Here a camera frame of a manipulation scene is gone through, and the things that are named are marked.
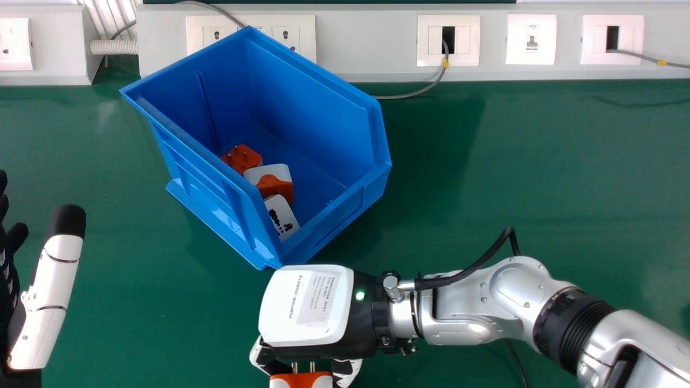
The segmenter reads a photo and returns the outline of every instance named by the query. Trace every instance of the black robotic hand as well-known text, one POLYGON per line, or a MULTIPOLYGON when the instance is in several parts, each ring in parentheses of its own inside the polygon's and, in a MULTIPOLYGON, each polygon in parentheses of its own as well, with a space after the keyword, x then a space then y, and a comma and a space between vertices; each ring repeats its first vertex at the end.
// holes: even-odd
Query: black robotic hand
POLYGON ((14 254, 26 240, 29 230, 25 224, 18 222, 7 231, 3 226, 4 218, 10 207, 5 188, 7 174, 0 170, 0 388, 40 387, 41 371, 12 371, 7 366, 9 356, 10 321, 19 301, 19 275, 14 266, 14 254))

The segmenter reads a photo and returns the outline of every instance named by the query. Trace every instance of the black fingertip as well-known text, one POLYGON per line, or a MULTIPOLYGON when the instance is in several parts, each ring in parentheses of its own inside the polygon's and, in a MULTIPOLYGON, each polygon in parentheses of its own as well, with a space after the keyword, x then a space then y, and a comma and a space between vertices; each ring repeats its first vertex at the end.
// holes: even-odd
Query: black fingertip
POLYGON ((23 222, 17 222, 7 231, 5 246, 10 253, 15 253, 29 236, 29 228, 23 222))
POLYGON ((10 200, 7 199, 7 195, 0 195, 0 222, 5 219, 7 214, 7 209, 10 208, 10 200))
POLYGON ((0 170, 0 194, 5 192, 7 187, 7 173, 4 170, 0 170))
POLYGON ((56 235, 75 235, 84 238, 86 212, 77 205, 64 205, 53 209, 46 231, 46 241, 56 235))

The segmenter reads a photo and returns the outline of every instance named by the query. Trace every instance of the black cable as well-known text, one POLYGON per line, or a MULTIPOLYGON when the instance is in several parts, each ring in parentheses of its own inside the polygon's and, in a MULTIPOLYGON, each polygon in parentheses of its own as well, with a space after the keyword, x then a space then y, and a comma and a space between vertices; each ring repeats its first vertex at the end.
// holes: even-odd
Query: black cable
POLYGON ((459 282, 464 278, 475 273, 478 269, 481 269, 484 264, 486 264, 491 258, 498 253, 506 240, 510 239, 511 248, 513 249, 513 255, 520 255, 520 248, 518 246, 518 238, 515 236, 515 229, 512 226, 507 226, 503 232, 498 236, 496 241, 489 247, 484 255, 482 255, 477 261, 472 263, 472 265, 465 268, 462 272, 456 273, 452 276, 446 276, 444 278, 428 278, 428 279, 415 279, 415 291, 423 291, 429 289, 437 289, 438 287, 447 286, 455 282, 459 282))
POLYGON ((510 338, 505 338, 506 340, 506 345, 508 345, 508 350, 511 351, 511 354, 513 355, 513 358, 515 359, 515 364, 517 365, 517 370, 520 372, 520 377, 522 379, 522 386, 524 388, 529 388, 529 382, 527 381, 527 374, 524 372, 524 368, 522 367, 522 361, 520 361, 520 356, 518 355, 518 352, 515 350, 515 347, 513 346, 513 341, 510 340, 510 338))

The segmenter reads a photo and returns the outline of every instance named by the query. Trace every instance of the label sticker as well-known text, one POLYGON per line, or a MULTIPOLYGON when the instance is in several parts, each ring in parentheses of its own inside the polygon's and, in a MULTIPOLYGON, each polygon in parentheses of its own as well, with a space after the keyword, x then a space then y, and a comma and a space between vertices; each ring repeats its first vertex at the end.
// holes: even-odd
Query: label sticker
POLYGON ((309 327, 328 326, 339 279, 340 274, 337 272, 312 274, 299 310, 297 324, 309 327))

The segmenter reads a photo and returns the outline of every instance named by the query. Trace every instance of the robotic hand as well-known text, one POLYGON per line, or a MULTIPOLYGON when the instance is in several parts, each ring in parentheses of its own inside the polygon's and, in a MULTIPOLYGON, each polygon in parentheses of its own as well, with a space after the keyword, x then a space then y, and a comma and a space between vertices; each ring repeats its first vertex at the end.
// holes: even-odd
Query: robotic hand
POLYGON ((463 271, 401 280, 337 265, 286 266, 264 294, 265 353, 283 360, 358 359, 432 345, 527 342, 582 388, 690 388, 690 342, 629 310, 554 280, 520 255, 512 228, 463 271), (482 269, 510 239, 513 257, 482 269))
POLYGON ((41 369, 48 364, 70 301, 86 214, 74 205, 53 211, 28 291, 19 295, 14 254, 28 229, 17 223, 5 232, 6 186, 7 175, 0 170, 0 388, 40 387, 41 369))

